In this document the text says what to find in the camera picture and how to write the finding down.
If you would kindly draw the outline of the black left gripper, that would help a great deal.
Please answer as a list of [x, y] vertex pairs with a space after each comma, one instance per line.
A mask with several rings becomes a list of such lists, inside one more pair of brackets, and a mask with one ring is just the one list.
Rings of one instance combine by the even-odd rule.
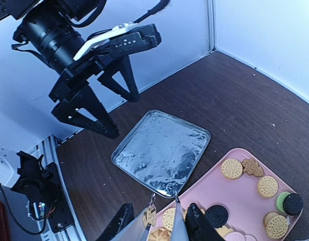
[[115, 59], [110, 55], [87, 54], [60, 74], [49, 97], [61, 101], [51, 113], [62, 123], [116, 139], [118, 127], [87, 81], [102, 71], [97, 80], [104, 87], [129, 102], [140, 100], [128, 56]]

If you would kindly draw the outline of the brown flower cookie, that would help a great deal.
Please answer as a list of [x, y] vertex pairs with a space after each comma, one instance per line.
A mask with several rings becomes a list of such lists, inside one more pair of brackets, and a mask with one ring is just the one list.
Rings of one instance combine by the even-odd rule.
[[243, 172], [252, 175], [255, 177], [263, 177], [264, 176], [264, 170], [262, 167], [259, 166], [258, 162], [253, 159], [244, 159], [242, 161], [243, 166]]

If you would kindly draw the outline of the clear plastic box lid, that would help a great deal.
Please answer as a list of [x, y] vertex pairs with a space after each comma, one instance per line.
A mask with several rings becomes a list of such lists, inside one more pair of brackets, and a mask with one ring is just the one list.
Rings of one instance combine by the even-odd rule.
[[208, 130], [153, 109], [117, 146], [111, 161], [152, 192], [173, 199], [188, 181], [210, 140]]

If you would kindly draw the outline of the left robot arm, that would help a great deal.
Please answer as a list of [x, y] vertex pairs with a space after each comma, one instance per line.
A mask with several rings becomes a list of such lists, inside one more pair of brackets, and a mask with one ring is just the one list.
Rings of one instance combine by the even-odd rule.
[[[49, 97], [52, 114], [62, 123], [88, 129], [110, 139], [119, 130], [99, 102], [88, 79], [98, 81], [127, 101], [140, 95], [129, 56], [157, 47], [161, 36], [155, 25], [128, 22], [98, 31], [84, 40], [77, 28], [90, 25], [103, 11], [105, 1], [0, 1], [0, 21], [8, 16], [22, 20], [14, 32], [15, 44], [33, 44], [32, 54], [59, 74]], [[74, 225], [55, 163], [42, 166], [42, 158], [23, 151], [0, 148], [0, 189], [10, 188], [29, 200], [29, 215], [42, 222], [38, 235], [58, 233]]]

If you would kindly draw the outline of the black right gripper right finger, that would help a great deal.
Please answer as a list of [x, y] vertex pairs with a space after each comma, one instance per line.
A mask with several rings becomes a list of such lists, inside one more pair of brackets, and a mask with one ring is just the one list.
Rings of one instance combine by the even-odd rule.
[[191, 203], [187, 209], [185, 225], [189, 240], [224, 241], [195, 203]]

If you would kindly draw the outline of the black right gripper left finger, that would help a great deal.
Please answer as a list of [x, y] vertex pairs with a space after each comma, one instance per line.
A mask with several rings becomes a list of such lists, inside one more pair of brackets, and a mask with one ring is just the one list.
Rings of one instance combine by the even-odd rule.
[[134, 207], [132, 203], [124, 203], [117, 211], [115, 216], [106, 226], [96, 241], [112, 240], [120, 231], [122, 231], [131, 221], [134, 220]]

